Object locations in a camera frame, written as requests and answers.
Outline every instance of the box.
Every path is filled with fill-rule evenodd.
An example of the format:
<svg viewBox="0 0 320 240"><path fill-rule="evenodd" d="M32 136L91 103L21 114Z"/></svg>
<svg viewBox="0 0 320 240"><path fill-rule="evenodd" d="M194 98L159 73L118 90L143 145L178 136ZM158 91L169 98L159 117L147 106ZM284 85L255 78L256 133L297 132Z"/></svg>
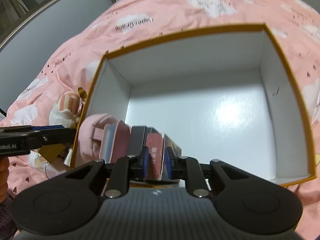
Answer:
<svg viewBox="0 0 320 240"><path fill-rule="evenodd" d="M307 110L264 24L159 33L106 52L80 122L98 113L156 127L200 163L220 159L283 186L315 178Z"/></svg>

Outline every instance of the red book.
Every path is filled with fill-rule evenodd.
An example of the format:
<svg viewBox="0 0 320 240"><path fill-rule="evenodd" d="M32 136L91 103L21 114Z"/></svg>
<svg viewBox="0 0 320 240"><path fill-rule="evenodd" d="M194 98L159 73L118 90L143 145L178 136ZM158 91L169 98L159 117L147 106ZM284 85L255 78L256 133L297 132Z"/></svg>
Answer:
<svg viewBox="0 0 320 240"><path fill-rule="evenodd" d="M161 180L163 137L160 133L148 133L146 146L149 148L149 165L146 179Z"/></svg>

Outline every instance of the logo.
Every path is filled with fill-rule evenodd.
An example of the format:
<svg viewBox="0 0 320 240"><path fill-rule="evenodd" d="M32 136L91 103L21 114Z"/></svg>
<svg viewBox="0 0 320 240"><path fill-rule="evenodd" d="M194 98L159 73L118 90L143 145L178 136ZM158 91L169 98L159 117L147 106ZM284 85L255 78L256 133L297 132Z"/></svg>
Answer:
<svg viewBox="0 0 320 240"><path fill-rule="evenodd" d="M16 149L16 144L7 144L7 145L0 145L0 150L10 150L10 149Z"/></svg>
<svg viewBox="0 0 320 240"><path fill-rule="evenodd" d="M155 196L159 196L160 194L162 194L162 191L159 190L159 189L155 189L152 193L153 193L153 195L155 195Z"/></svg>

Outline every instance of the bed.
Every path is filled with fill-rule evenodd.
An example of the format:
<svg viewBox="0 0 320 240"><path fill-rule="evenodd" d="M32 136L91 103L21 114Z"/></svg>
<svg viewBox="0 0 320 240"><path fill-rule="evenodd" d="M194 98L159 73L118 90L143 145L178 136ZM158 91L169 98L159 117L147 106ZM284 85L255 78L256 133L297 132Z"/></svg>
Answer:
<svg viewBox="0 0 320 240"><path fill-rule="evenodd" d="M315 152L320 152L320 15L301 0L120 0L52 54L0 125L48 125L49 113L62 93L78 87L89 90L106 51L160 33L239 23L265 23L276 37L299 79ZM47 179L28 166L28 156L11 157L10 164L10 195ZM315 239L320 235L320 182L314 179L290 189L304 206L297 232L304 239Z"/></svg>

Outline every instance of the screw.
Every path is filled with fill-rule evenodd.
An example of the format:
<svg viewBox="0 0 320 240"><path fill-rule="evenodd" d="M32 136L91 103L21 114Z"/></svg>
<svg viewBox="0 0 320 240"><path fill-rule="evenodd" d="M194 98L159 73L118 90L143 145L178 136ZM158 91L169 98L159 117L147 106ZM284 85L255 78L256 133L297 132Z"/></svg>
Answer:
<svg viewBox="0 0 320 240"><path fill-rule="evenodd" d="M105 192L106 197L117 198L121 195L121 192L117 189L109 189Z"/></svg>
<svg viewBox="0 0 320 240"><path fill-rule="evenodd" d="M195 195L196 197L206 197L207 195L209 195L209 191L203 188L199 188L193 192L193 195Z"/></svg>

